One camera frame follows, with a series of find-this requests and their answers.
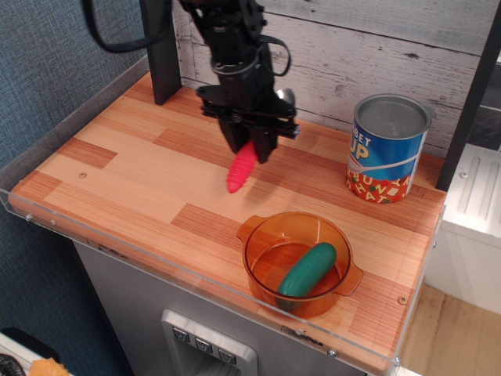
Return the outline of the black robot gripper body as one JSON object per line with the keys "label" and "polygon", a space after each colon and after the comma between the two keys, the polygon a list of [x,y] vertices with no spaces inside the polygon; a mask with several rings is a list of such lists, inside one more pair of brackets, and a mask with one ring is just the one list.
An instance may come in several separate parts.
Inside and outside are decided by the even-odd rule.
{"label": "black robot gripper body", "polygon": [[197,90],[207,116],[218,120],[256,110],[275,92],[275,78],[285,76],[290,69],[290,50],[278,38],[251,36],[241,23],[199,23],[196,28],[209,46],[211,69],[219,80],[218,85]]}

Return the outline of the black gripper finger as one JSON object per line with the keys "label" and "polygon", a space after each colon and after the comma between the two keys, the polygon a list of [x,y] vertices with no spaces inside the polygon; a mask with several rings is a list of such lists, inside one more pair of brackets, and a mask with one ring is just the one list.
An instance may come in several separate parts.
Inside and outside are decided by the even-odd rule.
{"label": "black gripper finger", "polygon": [[273,127],[254,126],[250,128],[250,137],[254,143],[254,150],[258,162],[264,164],[269,156],[277,148],[278,136]]}
{"label": "black gripper finger", "polygon": [[243,117],[220,117],[218,123],[229,148],[237,154],[251,138]]}

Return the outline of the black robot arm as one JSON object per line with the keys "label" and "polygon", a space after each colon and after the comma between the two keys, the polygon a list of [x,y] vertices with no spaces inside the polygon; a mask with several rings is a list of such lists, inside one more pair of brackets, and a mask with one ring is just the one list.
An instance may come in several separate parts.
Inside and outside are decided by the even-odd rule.
{"label": "black robot arm", "polygon": [[211,51],[211,69],[217,85],[197,89],[203,112],[218,120],[230,149],[237,154],[254,144],[262,164],[277,147],[280,136],[299,133],[292,90],[275,90],[275,79],[288,73],[273,68],[270,47],[285,48],[277,38],[264,35],[264,8],[256,1],[184,1],[205,44]]}

